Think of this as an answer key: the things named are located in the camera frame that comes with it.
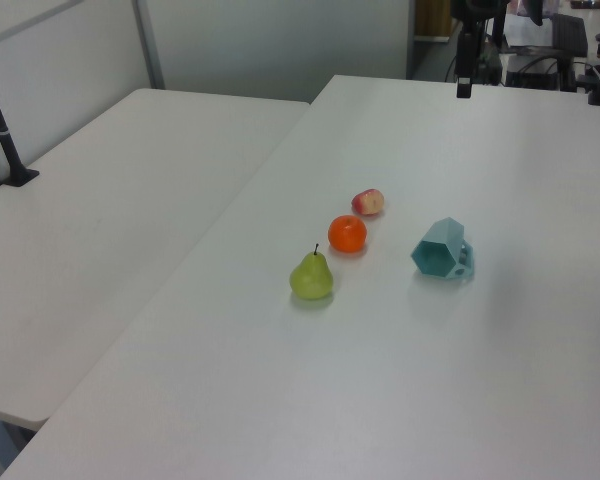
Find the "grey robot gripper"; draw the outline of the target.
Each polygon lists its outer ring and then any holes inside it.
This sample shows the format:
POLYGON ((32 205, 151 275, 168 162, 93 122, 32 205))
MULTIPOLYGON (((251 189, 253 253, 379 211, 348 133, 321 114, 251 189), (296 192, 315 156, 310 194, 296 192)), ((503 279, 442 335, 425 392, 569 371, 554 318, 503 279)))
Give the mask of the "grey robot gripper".
POLYGON ((470 98, 474 68, 474 36, 486 22, 506 10, 506 0, 451 0, 450 13, 461 23, 457 43, 456 76, 458 98, 470 98))

